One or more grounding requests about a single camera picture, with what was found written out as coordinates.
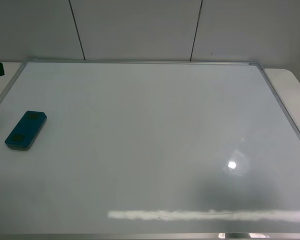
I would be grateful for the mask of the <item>blue whiteboard eraser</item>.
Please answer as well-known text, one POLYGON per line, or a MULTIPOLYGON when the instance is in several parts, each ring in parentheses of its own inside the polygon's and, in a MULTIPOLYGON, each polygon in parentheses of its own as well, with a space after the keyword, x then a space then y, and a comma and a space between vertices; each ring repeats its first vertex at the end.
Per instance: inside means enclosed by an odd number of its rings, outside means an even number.
POLYGON ((40 111, 26 111, 4 143, 17 151, 28 151, 47 120, 47 115, 40 111))

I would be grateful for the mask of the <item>white whiteboard with aluminium frame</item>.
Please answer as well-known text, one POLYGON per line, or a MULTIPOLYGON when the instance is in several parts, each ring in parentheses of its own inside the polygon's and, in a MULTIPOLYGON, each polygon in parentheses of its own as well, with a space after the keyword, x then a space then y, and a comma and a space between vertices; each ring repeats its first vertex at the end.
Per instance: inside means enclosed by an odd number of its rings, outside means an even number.
POLYGON ((300 127, 259 64, 29 60, 0 94, 0 240, 300 240, 300 127), (29 150, 6 138, 47 120, 29 150))

